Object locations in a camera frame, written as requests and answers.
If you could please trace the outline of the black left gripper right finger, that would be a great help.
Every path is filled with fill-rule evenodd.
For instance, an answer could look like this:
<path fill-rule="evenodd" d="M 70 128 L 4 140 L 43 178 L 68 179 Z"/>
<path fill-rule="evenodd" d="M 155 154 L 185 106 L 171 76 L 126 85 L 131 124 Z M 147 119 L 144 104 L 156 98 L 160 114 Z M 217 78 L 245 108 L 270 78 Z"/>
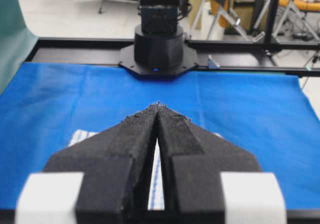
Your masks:
<path fill-rule="evenodd" d="M 165 204 L 184 224 L 285 224 L 273 173 L 251 152 L 164 105 L 157 125 Z"/>

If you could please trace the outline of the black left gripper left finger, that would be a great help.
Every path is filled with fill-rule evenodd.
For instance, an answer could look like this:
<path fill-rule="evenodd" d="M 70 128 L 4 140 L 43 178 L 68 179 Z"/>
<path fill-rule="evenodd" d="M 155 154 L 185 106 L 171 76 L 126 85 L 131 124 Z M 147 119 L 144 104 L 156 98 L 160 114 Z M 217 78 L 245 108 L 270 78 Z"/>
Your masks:
<path fill-rule="evenodd" d="M 148 210 L 158 106 L 53 154 L 30 174 L 17 224 L 123 224 Z"/>

